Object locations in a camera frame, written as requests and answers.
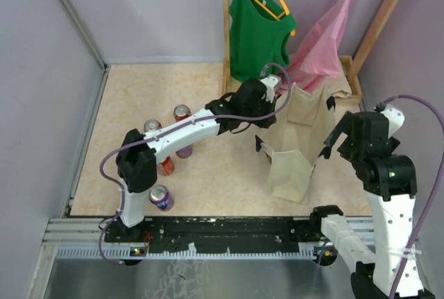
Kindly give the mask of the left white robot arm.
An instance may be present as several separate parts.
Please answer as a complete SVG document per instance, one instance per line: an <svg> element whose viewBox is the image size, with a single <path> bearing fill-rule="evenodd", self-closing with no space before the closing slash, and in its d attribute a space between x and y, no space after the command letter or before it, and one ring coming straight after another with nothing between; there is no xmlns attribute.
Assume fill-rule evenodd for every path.
<svg viewBox="0 0 444 299"><path fill-rule="evenodd" d="M209 102L182 121L150 133L128 132L116 157L124 193L121 235L129 241L143 236L144 204L147 191L157 181L158 164L186 146L235 130L243 123L269 128L276 122L275 92L281 84L275 75L250 79L234 94Z"/></svg>

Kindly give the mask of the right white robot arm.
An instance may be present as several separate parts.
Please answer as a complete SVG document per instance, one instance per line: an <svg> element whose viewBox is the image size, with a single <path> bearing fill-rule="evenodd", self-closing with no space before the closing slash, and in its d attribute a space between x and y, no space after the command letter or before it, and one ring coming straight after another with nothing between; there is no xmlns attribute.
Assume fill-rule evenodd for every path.
<svg viewBox="0 0 444 299"><path fill-rule="evenodd" d="M393 134L404 114L392 105L375 112L346 112L325 140L321 155L328 159L341 134L339 155L351 163L362 182L373 220L375 249L370 250L336 205L315 207L311 235L329 240L350 271L356 298L433 298L420 279L413 238L416 168L396 155Z"/></svg>

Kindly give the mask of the beige canvas tote bag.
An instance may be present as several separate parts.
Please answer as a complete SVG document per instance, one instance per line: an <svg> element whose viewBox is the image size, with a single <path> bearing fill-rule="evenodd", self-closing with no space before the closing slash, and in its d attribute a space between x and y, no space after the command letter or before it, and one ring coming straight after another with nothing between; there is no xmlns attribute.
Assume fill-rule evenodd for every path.
<svg viewBox="0 0 444 299"><path fill-rule="evenodd" d="M256 151L271 163L266 179L270 195L307 203L318 157L335 127L335 107L326 85L312 94L293 86L289 102L275 116L276 122L255 131Z"/></svg>

